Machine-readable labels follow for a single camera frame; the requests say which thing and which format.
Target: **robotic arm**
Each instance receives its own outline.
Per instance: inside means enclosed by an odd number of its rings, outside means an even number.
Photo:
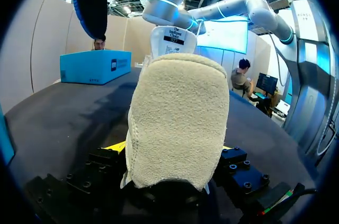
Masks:
[[[148,0],[142,17],[155,25],[171,25],[197,33],[200,26],[200,34],[206,32],[203,22],[217,20],[224,17],[247,13],[250,20],[267,30],[273,32],[282,43],[289,44],[293,40],[293,30],[283,18],[274,13],[266,0],[223,0],[206,7],[195,10],[180,10],[179,5],[184,0]],[[74,0],[77,15],[85,29],[92,37],[91,30],[86,29],[90,19],[82,16],[84,6]]]

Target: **wire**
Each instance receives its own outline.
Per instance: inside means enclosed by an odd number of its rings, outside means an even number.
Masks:
[[[285,86],[286,83],[283,85],[282,82],[281,82],[281,74],[280,74],[280,63],[279,63],[278,49],[277,49],[276,46],[275,46],[275,43],[274,43],[274,41],[273,41],[273,38],[272,38],[271,34],[273,34],[273,33],[270,32],[269,36],[270,36],[270,38],[271,38],[271,40],[272,40],[272,43],[273,43],[273,45],[274,45],[274,50],[275,50],[275,54],[276,54],[276,59],[277,59],[277,61],[278,61],[279,82],[280,82],[281,86]]]
[[[317,189],[306,189],[300,192],[296,192],[292,194],[290,197],[288,197],[287,199],[285,199],[284,201],[282,201],[281,203],[279,203],[277,206],[279,205],[281,206],[281,204],[286,204],[287,202],[291,201],[294,198],[299,198],[301,196],[308,195],[308,194],[315,194],[317,192],[318,192]]]

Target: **blue light strip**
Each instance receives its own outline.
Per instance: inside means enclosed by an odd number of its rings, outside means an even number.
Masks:
[[[186,30],[189,30],[193,26],[194,18],[193,18],[193,16],[191,16],[191,17],[192,17],[192,23],[191,23],[191,25]]]
[[[219,2],[217,2],[217,7],[218,7],[218,11],[220,12],[220,14],[224,17],[224,19],[226,18],[225,15],[221,12],[221,9],[219,8]]]
[[[290,34],[290,36],[288,37],[288,39],[286,39],[286,40],[280,40],[281,42],[288,42],[288,41],[290,41],[290,39],[291,39],[292,36],[293,36],[293,30],[292,30],[291,27],[290,27],[290,30],[291,30],[291,34]]]
[[[168,1],[168,0],[158,0],[158,1],[162,1],[162,2],[165,2],[165,3],[171,4],[171,5],[173,5],[174,7],[178,8],[178,5],[176,5],[175,3],[172,3],[172,2],[170,2],[170,1]]]

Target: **desk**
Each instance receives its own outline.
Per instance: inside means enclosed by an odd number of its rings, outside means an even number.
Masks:
[[[57,83],[30,96],[6,115],[17,149],[10,170],[23,185],[47,173],[63,178],[83,165],[87,153],[125,140],[127,112],[140,69],[103,86]],[[239,146],[271,186],[285,181],[314,187],[311,164],[298,145],[269,117],[240,96],[230,92],[225,145]],[[220,218],[237,223],[242,213],[235,209],[222,188],[216,189]],[[302,197],[283,217],[284,222],[310,199]]]
[[[258,102],[256,105],[256,108],[259,109],[261,112],[263,112],[265,115],[270,115],[269,114],[269,108],[271,106],[271,98],[266,97],[266,98],[261,98],[258,96],[258,98],[249,98],[251,101]]]

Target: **person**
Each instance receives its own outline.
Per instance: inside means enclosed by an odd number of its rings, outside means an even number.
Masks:
[[[94,50],[104,50],[106,44],[106,36],[94,40]]]
[[[247,97],[251,96],[254,88],[253,82],[245,77],[245,74],[250,67],[251,64],[249,61],[247,59],[242,59],[239,61],[239,68],[234,69],[231,74],[233,88],[243,90],[243,93],[246,93]]]

